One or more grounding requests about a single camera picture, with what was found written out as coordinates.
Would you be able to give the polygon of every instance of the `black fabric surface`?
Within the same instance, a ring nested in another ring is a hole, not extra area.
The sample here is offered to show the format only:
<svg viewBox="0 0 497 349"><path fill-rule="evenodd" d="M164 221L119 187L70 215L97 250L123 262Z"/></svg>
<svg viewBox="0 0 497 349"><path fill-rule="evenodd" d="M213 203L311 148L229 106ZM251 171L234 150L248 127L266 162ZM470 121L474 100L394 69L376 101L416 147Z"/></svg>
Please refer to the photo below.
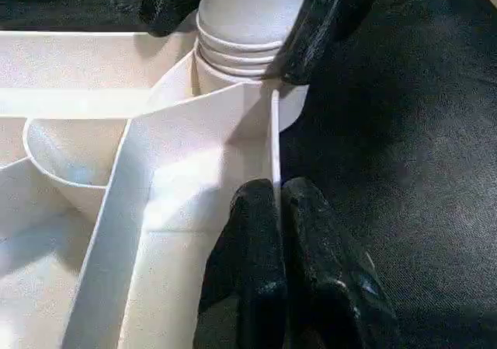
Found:
<svg viewBox="0 0 497 349"><path fill-rule="evenodd" d="M281 136L369 250L408 347L497 347L497 11L379 0Z"/></svg>
<svg viewBox="0 0 497 349"><path fill-rule="evenodd" d="M0 30L142 31L138 7L137 0L0 0Z"/></svg>

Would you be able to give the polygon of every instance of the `plastic compartment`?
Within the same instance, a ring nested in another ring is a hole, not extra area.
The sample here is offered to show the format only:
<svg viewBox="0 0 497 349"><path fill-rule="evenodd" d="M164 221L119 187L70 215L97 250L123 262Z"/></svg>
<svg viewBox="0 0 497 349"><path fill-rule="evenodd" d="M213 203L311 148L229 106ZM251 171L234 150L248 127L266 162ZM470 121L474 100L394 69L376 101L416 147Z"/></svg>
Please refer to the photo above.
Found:
<svg viewBox="0 0 497 349"><path fill-rule="evenodd" d="M0 32L0 114L128 118L193 48L194 14L177 33Z"/></svg>
<svg viewBox="0 0 497 349"><path fill-rule="evenodd" d="M36 168L90 221L109 182L126 120L29 120L23 140Z"/></svg>
<svg viewBox="0 0 497 349"><path fill-rule="evenodd" d="M233 193L260 177L279 184L277 102L245 83L129 123L64 348L192 346Z"/></svg>
<svg viewBox="0 0 497 349"><path fill-rule="evenodd" d="M0 347L57 347L93 223L28 158L0 170L0 187Z"/></svg>

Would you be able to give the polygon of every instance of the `cylindrical hole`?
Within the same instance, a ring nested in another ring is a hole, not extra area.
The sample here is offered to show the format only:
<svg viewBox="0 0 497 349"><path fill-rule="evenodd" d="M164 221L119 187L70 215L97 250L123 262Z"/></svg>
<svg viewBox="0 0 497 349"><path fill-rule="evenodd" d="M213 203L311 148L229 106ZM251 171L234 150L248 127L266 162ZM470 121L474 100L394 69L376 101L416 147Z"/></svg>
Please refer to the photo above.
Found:
<svg viewBox="0 0 497 349"><path fill-rule="evenodd" d="M23 146L25 118L0 118L0 169L26 157Z"/></svg>
<svg viewBox="0 0 497 349"><path fill-rule="evenodd" d="M109 181L125 120L32 120L24 143L42 173L75 186Z"/></svg>

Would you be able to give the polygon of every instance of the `white cylindrical post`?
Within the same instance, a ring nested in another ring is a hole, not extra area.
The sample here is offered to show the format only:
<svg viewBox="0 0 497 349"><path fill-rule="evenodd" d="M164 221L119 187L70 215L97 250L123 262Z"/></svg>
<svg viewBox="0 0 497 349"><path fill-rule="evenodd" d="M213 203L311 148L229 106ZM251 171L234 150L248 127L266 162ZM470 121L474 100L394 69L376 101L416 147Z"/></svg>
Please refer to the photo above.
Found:
<svg viewBox="0 0 497 349"><path fill-rule="evenodd" d="M303 0L202 0L199 50L217 70L259 79L287 38Z"/></svg>

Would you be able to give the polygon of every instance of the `white plastic part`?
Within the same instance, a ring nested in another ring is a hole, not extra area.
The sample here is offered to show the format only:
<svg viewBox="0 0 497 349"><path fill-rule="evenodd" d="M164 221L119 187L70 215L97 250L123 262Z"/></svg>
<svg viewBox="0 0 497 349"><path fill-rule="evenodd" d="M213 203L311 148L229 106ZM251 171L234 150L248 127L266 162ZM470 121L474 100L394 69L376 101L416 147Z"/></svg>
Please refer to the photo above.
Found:
<svg viewBox="0 0 497 349"><path fill-rule="evenodd" d="M0 170L0 347L56 347L92 231L24 158Z"/></svg>
<svg viewBox="0 0 497 349"><path fill-rule="evenodd" d="M125 120L30 120L23 141L35 167L94 222L125 125Z"/></svg>
<svg viewBox="0 0 497 349"><path fill-rule="evenodd" d="M280 46L303 0L202 0L200 26L230 44Z"/></svg>
<svg viewBox="0 0 497 349"><path fill-rule="evenodd" d="M231 196L278 194L307 91L218 71L195 34L0 32L0 347L189 347Z"/></svg>
<svg viewBox="0 0 497 349"><path fill-rule="evenodd" d="M216 69L260 79L294 26L303 0L202 0L200 53Z"/></svg>
<svg viewBox="0 0 497 349"><path fill-rule="evenodd" d="M233 193L247 180L280 181L277 96L271 106L258 94L238 84L131 121L64 348L191 345Z"/></svg>

